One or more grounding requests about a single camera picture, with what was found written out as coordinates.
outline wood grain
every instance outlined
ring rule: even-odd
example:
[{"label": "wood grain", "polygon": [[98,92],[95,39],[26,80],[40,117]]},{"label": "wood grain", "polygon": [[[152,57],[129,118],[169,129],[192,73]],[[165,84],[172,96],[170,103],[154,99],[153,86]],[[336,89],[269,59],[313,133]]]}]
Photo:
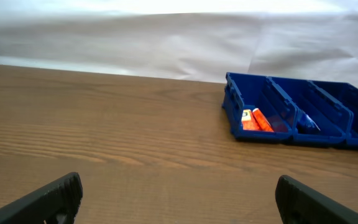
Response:
[{"label": "wood grain", "polygon": [[224,85],[0,65],[0,207],[70,171],[76,223],[280,223],[288,174],[358,212],[358,152],[238,142]]}]

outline orange tube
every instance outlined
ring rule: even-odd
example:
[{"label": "orange tube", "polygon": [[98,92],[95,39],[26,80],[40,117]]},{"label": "orange tube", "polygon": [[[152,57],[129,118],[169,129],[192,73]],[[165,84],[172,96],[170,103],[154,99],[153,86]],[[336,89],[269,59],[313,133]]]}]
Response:
[{"label": "orange tube", "polygon": [[267,121],[266,117],[264,116],[264,114],[260,111],[259,108],[255,108],[252,113],[255,116],[256,121],[258,122],[260,128],[263,131],[270,131],[273,132],[272,126],[270,125],[270,123]]},{"label": "orange tube", "polygon": [[252,115],[251,110],[242,111],[241,123],[243,130],[261,131],[261,128],[256,122],[254,115]]}]

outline blue wrapper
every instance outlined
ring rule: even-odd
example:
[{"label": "blue wrapper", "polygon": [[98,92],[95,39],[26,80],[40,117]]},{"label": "blue wrapper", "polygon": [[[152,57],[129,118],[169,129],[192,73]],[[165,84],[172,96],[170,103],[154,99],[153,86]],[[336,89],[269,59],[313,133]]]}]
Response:
[{"label": "blue wrapper", "polygon": [[298,132],[301,134],[319,134],[321,130],[317,124],[304,111],[301,111],[301,113],[301,118],[296,126]]}]

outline black object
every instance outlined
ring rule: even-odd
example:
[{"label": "black object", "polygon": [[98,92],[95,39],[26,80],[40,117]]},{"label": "black object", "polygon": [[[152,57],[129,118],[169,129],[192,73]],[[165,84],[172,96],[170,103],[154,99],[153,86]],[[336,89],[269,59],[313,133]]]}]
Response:
[{"label": "black object", "polygon": [[358,224],[358,213],[287,175],[278,180],[276,203],[284,224]]},{"label": "black object", "polygon": [[[82,195],[80,176],[69,173],[0,208],[0,223],[73,224]],[[284,224],[358,224],[358,213],[287,175],[278,180],[276,202]]]},{"label": "black object", "polygon": [[0,223],[73,224],[82,195],[80,176],[71,172],[0,208]]}]

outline white sheet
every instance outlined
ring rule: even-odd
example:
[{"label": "white sheet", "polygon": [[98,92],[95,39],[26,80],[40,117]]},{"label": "white sheet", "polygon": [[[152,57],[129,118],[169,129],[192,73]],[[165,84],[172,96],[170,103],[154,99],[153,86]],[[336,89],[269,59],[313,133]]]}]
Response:
[{"label": "white sheet", "polygon": [[358,87],[358,0],[0,0],[0,64]]}]

